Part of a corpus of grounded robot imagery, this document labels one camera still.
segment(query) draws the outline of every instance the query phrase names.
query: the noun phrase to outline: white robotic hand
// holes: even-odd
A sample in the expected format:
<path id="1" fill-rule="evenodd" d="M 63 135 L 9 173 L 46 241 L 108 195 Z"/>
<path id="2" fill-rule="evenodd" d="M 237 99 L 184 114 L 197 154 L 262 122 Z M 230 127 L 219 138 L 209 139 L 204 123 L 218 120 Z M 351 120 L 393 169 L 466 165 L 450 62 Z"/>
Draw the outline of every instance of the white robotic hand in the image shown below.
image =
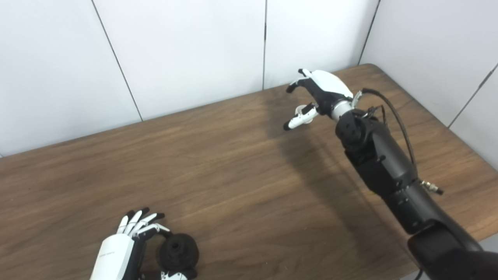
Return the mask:
<path id="1" fill-rule="evenodd" d="M 297 107 L 296 115 L 284 124 L 284 130 L 308 124 L 317 115 L 328 115 L 337 121 L 343 113 L 352 109 L 353 93 L 337 76 L 321 70 L 310 72 L 299 69 L 299 73 L 304 78 L 292 82 L 286 91 L 292 93 L 297 87 L 304 87 L 315 99 L 315 103 Z"/>
<path id="2" fill-rule="evenodd" d="M 186 234 L 173 235 L 166 227 L 153 223 L 164 218 L 162 213 L 143 218 L 148 211 L 147 207 L 136 213 L 129 211 L 121 219 L 116 234 L 102 242 L 90 280 L 189 280 L 197 276 L 194 267 L 199 251 L 194 239 Z M 141 273 L 145 242 L 156 234 L 166 238 L 159 254 L 166 272 Z"/>

